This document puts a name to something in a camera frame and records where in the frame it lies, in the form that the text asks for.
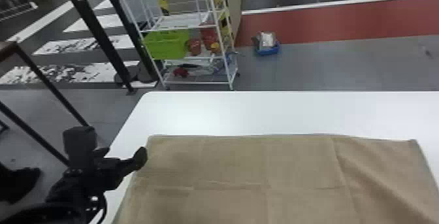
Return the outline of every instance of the floor marking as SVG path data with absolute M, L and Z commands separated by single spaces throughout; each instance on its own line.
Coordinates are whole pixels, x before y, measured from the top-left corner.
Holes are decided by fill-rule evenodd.
M 109 36 L 115 49 L 130 49 L 134 48 L 133 42 L 129 38 L 129 35 L 112 35 Z M 99 44 L 94 37 L 83 39 L 70 39 L 70 40 L 55 40 L 47 42 L 41 48 L 33 53 L 37 55 L 48 54 L 67 54 L 78 53 L 85 51 L 92 51 L 99 49 Z
M 135 66 L 139 61 L 125 61 L 126 67 Z M 45 65 L 40 70 L 51 82 L 67 83 L 114 83 L 116 71 L 110 62 L 67 64 L 67 65 Z M 39 84 L 41 80 L 28 66 L 14 67 L 5 75 L 0 77 L 0 85 L 13 84 Z M 157 82 L 143 84 L 134 82 L 137 88 L 153 88 Z
M 104 0 L 101 3 L 99 3 L 99 5 L 97 5 L 94 10 L 100 10 L 100 9 L 107 9 L 107 8 L 112 8 L 113 4 L 111 4 L 110 0 Z
M 53 21 L 61 17 L 63 14 L 65 14 L 72 8 L 73 8 L 73 4 L 70 1 L 68 1 L 62 4 L 61 6 L 59 6 L 57 9 L 49 12 L 44 17 L 37 20 L 35 23 L 27 26 L 25 29 L 11 36 L 8 40 L 9 41 L 15 40 L 17 42 L 22 42 L 28 39 L 29 37 L 31 37 L 36 32 L 40 31 L 42 28 L 46 27 L 48 24 L 52 23 Z
M 245 11 L 242 11 L 242 15 L 265 14 L 265 13 L 270 13 L 270 12 L 284 12 L 284 11 L 309 9 L 309 8 L 333 7 L 333 6 L 349 5 L 349 4 L 373 3 L 373 2 L 378 2 L 378 1 L 393 1 L 393 0 L 329 1 L 329 2 L 326 2 L 326 3 L 310 3 L 310 4 L 305 4 L 305 5 L 295 5 L 295 6 L 286 6 L 286 7 L 274 7 L 274 8 L 262 8 L 262 9 L 256 9 L 256 10 L 245 10 Z
M 102 28 L 114 28 L 122 27 L 122 21 L 117 14 L 109 14 L 96 17 L 99 23 L 101 23 Z M 75 23 L 66 28 L 63 32 L 73 32 L 73 31 L 88 31 L 88 27 L 83 19 L 77 20 Z

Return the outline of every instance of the beige towel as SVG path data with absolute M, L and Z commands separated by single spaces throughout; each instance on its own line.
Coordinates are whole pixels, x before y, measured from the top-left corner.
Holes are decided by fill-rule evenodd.
M 439 223 L 416 141 L 155 136 L 116 224 Z

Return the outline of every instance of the red object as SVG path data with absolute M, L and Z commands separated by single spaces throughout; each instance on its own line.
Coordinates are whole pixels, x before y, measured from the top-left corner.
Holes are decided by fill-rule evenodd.
M 175 69 L 173 71 L 174 76 L 182 76 L 182 78 L 187 78 L 189 76 L 189 71 L 187 71 L 185 68 L 179 67 L 178 69 Z
M 207 50 L 210 50 L 210 46 L 215 42 L 218 42 L 218 36 L 216 35 L 216 31 L 214 28 L 203 28 L 200 29 L 201 39 L 203 40 L 204 45 Z
M 187 44 L 189 45 L 189 51 L 191 51 L 192 56 L 197 56 L 201 54 L 201 40 L 200 39 L 190 39 Z

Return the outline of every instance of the green basket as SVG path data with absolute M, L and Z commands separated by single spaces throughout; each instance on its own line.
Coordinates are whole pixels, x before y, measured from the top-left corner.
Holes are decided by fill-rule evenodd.
M 177 31 L 154 31 L 143 38 L 143 45 L 154 59 L 182 59 L 186 56 L 187 29 Z

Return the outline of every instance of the person's foot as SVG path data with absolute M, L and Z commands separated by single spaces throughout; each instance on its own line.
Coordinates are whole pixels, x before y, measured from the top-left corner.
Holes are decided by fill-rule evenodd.
M 39 168 L 23 168 L 12 172 L 11 185 L 6 186 L 6 195 L 3 200 L 9 204 L 15 204 L 24 198 L 37 183 L 40 178 L 41 170 Z

